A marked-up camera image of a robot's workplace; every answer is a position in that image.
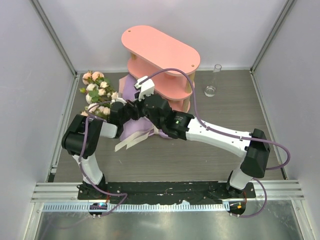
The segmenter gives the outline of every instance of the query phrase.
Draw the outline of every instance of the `purple cloth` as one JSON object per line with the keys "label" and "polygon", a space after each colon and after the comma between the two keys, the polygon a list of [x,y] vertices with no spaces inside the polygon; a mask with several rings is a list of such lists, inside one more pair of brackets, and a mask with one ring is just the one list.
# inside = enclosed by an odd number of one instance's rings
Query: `purple cloth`
{"label": "purple cloth", "polygon": [[[135,99],[135,93],[138,92],[134,84],[137,82],[137,80],[131,75],[128,74],[125,79],[125,84],[123,88],[122,98],[124,100],[134,100]],[[125,140],[127,137],[131,136],[135,132],[147,132],[150,128],[152,128],[153,124],[152,122],[143,117],[139,120],[129,120],[123,125],[123,133],[120,136],[120,141]],[[150,131],[149,136],[155,134],[153,130]],[[159,135],[163,138],[169,138],[166,134],[164,134],[161,130],[159,130]]]}

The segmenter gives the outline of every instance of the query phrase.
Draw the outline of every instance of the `shelf tier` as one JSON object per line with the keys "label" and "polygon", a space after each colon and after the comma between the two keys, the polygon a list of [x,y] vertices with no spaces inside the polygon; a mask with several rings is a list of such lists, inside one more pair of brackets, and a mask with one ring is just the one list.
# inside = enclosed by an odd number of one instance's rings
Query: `shelf tier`
{"label": "shelf tier", "polygon": [[[179,112],[184,112],[183,110],[183,103],[184,101],[183,100],[180,100],[180,101],[177,101],[177,102],[172,102],[172,101],[168,101],[169,102],[169,105],[170,107],[175,110],[175,111],[179,111]],[[189,101],[189,104],[188,104],[188,108],[187,110],[185,111],[186,113],[189,111],[190,109],[190,101]]]}
{"label": "shelf tier", "polygon": [[[127,64],[128,71],[135,78],[139,79],[144,76],[159,71],[158,68],[144,61],[140,57],[130,58]],[[152,78],[155,85],[155,91],[168,100],[180,101],[190,97],[192,92],[186,92],[187,79],[184,76],[171,76],[162,72]]]}
{"label": "shelf tier", "polygon": [[[175,68],[190,75],[200,64],[200,55],[194,48],[151,26],[133,26],[122,34],[121,41],[129,52],[157,69]],[[182,76],[177,71],[168,74]]]}

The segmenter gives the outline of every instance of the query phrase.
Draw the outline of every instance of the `gray concrete floor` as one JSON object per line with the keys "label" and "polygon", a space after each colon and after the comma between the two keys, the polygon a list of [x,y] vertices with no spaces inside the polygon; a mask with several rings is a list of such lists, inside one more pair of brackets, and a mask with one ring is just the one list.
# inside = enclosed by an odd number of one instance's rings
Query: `gray concrete floor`
{"label": "gray concrete floor", "polygon": [[[117,89],[119,79],[127,73],[106,73]],[[270,139],[267,125],[248,70],[222,71],[214,97],[206,97],[203,89],[212,77],[210,71],[197,71],[195,89],[201,118],[225,128],[251,132],[263,130]],[[78,88],[84,87],[80,80]],[[85,95],[77,92],[70,121],[86,106]],[[194,114],[191,104],[189,113]],[[223,149],[201,142],[163,139],[154,135],[125,150],[114,152],[118,139],[101,137],[96,158],[107,181],[225,181],[241,159]],[[278,165],[273,150],[268,167]],[[264,180],[283,179],[280,170],[268,171]],[[82,175],[75,160],[64,149],[61,152],[55,182],[81,182]]]}

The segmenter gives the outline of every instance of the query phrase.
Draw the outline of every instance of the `white wall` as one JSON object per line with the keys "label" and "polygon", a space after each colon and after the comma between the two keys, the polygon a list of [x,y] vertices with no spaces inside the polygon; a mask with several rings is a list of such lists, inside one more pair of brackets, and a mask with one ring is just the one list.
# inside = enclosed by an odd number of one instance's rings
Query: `white wall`
{"label": "white wall", "polygon": [[201,68],[249,68],[286,0],[40,0],[78,71],[125,70],[121,35],[150,25],[194,47]]}
{"label": "white wall", "polygon": [[256,71],[277,140],[320,226],[320,1],[298,0]]}
{"label": "white wall", "polygon": [[0,239],[20,240],[72,75],[27,0],[0,1]]}

